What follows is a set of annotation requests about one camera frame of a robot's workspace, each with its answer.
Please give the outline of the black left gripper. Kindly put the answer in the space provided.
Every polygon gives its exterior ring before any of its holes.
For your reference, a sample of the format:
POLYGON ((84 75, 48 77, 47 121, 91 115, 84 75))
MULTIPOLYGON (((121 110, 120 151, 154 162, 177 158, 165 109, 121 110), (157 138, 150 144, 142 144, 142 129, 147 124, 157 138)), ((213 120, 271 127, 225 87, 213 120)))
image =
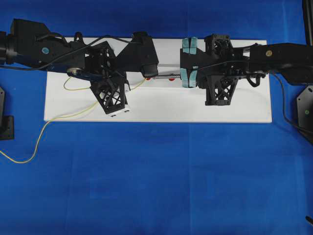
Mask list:
POLYGON ((85 43, 83 35, 76 32, 68 47, 72 50, 69 58, 68 76, 91 81, 90 89, 106 115, 125 109, 126 89, 130 88, 125 72, 140 72, 143 77, 158 75, 158 57, 152 37, 147 32, 133 33, 133 39, 116 56, 105 35, 85 43))

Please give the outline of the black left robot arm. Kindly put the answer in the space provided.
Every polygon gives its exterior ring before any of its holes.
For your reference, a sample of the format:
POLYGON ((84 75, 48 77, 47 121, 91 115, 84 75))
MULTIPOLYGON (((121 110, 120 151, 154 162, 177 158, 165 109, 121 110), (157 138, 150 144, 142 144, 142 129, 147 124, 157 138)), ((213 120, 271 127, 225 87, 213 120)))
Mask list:
POLYGON ((85 44, 80 32, 72 41, 45 24, 14 19, 11 31, 0 33, 0 66, 20 71, 48 71, 90 82, 89 89, 105 114, 125 109, 126 74, 113 70, 115 54, 107 41, 85 44))

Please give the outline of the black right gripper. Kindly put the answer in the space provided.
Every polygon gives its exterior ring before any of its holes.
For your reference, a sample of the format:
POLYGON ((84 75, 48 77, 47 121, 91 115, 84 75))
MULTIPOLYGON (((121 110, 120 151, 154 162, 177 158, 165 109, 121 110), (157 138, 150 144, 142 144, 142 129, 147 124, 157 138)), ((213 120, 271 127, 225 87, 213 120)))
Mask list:
MULTIPOLYGON (((201 51, 199 68, 192 67, 188 72, 180 68, 180 78, 184 88, 228 88, 239 79, 247 79, 253 87, 260 85, 263 72, 249 70, 250 57, 246 54, 256 46, 254 43, 245 47, 234 47, 228 35, 212 34, 204 38, 205 51, 201 51)), ((196 55, 198 48, 197 37, 182 40, 182 53, 196 55)))

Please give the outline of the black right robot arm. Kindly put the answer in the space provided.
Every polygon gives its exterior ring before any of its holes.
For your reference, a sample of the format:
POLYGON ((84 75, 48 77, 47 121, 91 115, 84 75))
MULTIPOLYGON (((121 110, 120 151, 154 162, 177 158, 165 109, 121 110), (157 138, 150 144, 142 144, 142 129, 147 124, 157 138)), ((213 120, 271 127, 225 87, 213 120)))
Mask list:
POLYGON ((180 77, 188 88, 198 87, 218 99, 229 95, 239 79, 257 87, 269 73, 281 74, 291 85, 313 83, 312 46, 279 43, 234 47, 229 35, 204 38, 205 49, 196 37, 183 39, 179 51, 180 77))

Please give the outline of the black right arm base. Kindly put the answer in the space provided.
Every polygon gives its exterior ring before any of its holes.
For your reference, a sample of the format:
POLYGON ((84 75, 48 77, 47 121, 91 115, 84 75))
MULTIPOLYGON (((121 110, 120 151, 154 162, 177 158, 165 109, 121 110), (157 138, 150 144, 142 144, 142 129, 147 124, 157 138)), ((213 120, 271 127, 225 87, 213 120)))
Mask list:
POLYGON ((297 97, 298 125, 306 131, 299 132, 309 143, 313 143, 313 86, 307 86, 297 97))

